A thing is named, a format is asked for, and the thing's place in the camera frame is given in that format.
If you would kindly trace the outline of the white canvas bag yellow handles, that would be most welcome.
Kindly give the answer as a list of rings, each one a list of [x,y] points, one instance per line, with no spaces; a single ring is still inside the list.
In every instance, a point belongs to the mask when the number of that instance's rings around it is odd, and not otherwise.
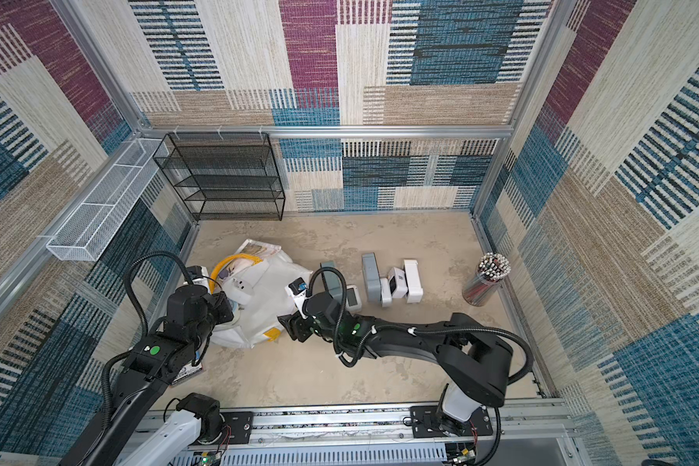
[[[295,262],[280,246],[248,239],[235,254],[221,260],[210,275],[210,291],[223,291],[231,278],[240,278],[254,287],[247,306],[230,300],[234,320],[215,327],[211,341],[224,348],[251,349],[275,341],[283,333],[278,316],[296,309],[285,287],[301,277],[310,279],[311,271]]]

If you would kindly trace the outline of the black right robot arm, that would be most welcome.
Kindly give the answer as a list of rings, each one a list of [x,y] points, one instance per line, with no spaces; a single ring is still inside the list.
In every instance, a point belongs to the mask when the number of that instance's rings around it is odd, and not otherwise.
[[[363,358],[406,357],[434,363],[450,378],[437,410],[425,427],[446,436],[475,434],[470,419],[479,408],[494,413],[495,429],[485,454],[461,452],[456,465],[485,465],[497,453],[502,438],[500,410],[507,389],[531,372],[535,357],[530,345],[513,332],[484,326],[463,313],[429,324],[388,322],[374,316],[353,315],[346,309],[347,297],[328,291],[316,293],[316,279],[333,275],[343,281],[334,267],[322,267],[309,279],[298,278],[285,286],[292,310],[279,316],[289,337],[303,343],[316,335],[330,343],[335,357],[347,368]]]

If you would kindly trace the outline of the white digital timer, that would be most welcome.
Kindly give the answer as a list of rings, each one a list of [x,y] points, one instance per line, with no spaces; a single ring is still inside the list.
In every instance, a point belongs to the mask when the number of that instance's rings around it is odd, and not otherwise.
[[[358,313],[362,309],[362,301],[356,285],[347,287],[346,309],[352,314]]]

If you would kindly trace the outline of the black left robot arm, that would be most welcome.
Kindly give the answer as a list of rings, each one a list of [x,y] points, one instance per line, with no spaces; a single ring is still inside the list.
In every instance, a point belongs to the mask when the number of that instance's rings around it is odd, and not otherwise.
[[[132,287],[131,275],[148,259],[174,261],[186,283],[167,299],[167,314],[149,326]],[[112,465],[140,421],[188,364],[199,365],[215,327],[233,321],[232,306],[223,291],[212,293],[194,283],[176,254],[159,250],[132,262],[123,285],[141,318],[143,335],[129,351],[109,359],[102,368],[103,403],[61,465]]]

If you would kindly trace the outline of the white oval alarm clock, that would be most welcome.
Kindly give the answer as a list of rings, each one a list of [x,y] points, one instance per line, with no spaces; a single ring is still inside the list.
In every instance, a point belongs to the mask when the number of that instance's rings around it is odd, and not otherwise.
[[[223,291],[230,300],[247,306],[254,297],[254,287],[240,278],[233,277],[223,285]]]

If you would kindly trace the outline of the grey square device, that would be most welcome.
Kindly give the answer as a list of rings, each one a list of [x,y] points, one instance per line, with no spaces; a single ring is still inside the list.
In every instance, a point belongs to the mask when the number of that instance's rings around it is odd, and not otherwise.
[[[388,279],[380,275],[376,256],[372,252],[368,252],[368,254],[361,256],[361,261],[368,301],[380,303],[383,307],[390,307],[392,298]]]

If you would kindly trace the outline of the white rectangular alarm clock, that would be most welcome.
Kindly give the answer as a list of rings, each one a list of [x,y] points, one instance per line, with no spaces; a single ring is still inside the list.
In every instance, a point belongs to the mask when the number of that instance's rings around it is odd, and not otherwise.
[[[408,289],[406,295],[407,303],[421,303],[421,300],[423,300],[423,286],[421,285],[421,275],[419,275],[419,262],[415,259],[405,259],[404,272]]]

